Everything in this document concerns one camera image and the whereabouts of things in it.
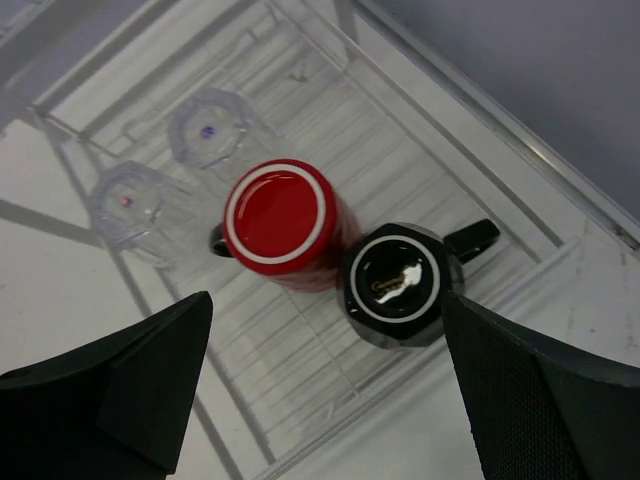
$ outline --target clear glass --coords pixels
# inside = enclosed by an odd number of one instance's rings
[[[191,186],[129,161],[100,174],[89,196],[91,226],[122,250],[166,267],[200,240],[204,199]]]
[[[175,160],[226,197],[252,167],[279,156],[275,135],[233,92],[205,88],[174,112],[168,136]]]

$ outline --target red mug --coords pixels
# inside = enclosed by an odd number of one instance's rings
[[[299,292],[335,286],[346,249],[362,237],[354,213],[314,167],[272,160],[231,190],[210,249]]]

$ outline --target dishwasher rack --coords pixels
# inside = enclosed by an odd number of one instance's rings
[[[64,118],[63,109],[29,107],[83,202],[97,174],[125,160],[193,181],[172,160],[166,127],[181,101],[213,86],[249,99],[292,157],[327,176],[365,230],[403,221],[445,235],[493,219],[500,241],[465,265],[467,295],[483,305],[498,308],[513,299],[575,248],[473,158],[466,160],[475,170],[464,173],[436,155],[423,139],[430,118],[425,107],[316,2],[239,4],[218,24],[216,39],[211,32],[196,34],[202,38],[190,52],[172,55],[81,120]],[[465,175],[486,177],[492,187],[475,186]],[[212,203],[210,226],[220,214],[221,206]],[[276,478],[428,365],[427,353],[383,351],[362,341],[334,292],[286,291],[234,260],[209,255],[205,243],[203,236],[203,249],[184,265],[156,273],[174,300],[211,293],[207,361],[269,465],[259,478]],[[135,259],[104,247],[142,314],[150,315],[129,269]],[[234,457],[228,450],[225,455]]]

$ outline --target black mug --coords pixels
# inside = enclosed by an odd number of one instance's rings
[[[358,335],[386,349],[427,346],[442,334],[441,301],[464,293],[462,265],[499,238],[481,220],[444,238],[417,225],[388,223],[345,254],[338,300]]]

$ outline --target white surface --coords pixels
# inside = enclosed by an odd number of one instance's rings
[[[181,11],[180,18],[188,22],[189,15],[197,18],[201,13],[195,9]],[[526,311],[514,311],[512,317],[526,318],[528,326],[585,350],[640,366],[638,263],[464,107],[375,33],[363,24],[359,28],[369,54],[562,238],[583,239],[580,249],[564,265],[570,278],[560,295],[535,308],[524,304]],[[90,92],[80,97],[96,98]],[[436,153],[450,159],[452,168],[463,168],[463,163],[457,162],[460,153],[439,134],[425,126],[425,136]],[[7,129],[7,138],[0,142],[0,196],[84,224],[86,217],[56,168],[38,133],[19,123]],[[1,371],[62,353],[139,319],[104,252],[63,243],[0,223]],[[145,288],[153,288],[150,282],[143,278]],[[161,306],[167,300],[158,297],[154,303]],[[229,399],[215,378],[206,372],[203,375],[201,389],[211,399],[207,407],[212,411],[217,408],[216,421],[221,429],[233,429],[233,422],[224,424],[222,418]],[[229,448],[234,453],[243,449],[241,444]],[[240,461],[245,457],[240,453],[237,458]],[[255,455],[247,454],[246,458],[252,462]],[[242,465],[248,478],[262,468],[264,465],[257,463]],[[176,478],[225,478],[197,420],[190,423]],[[448,357],[434,362],[413,386],[397,392],[393,401],[327,444],[285,478],[482,478]]]

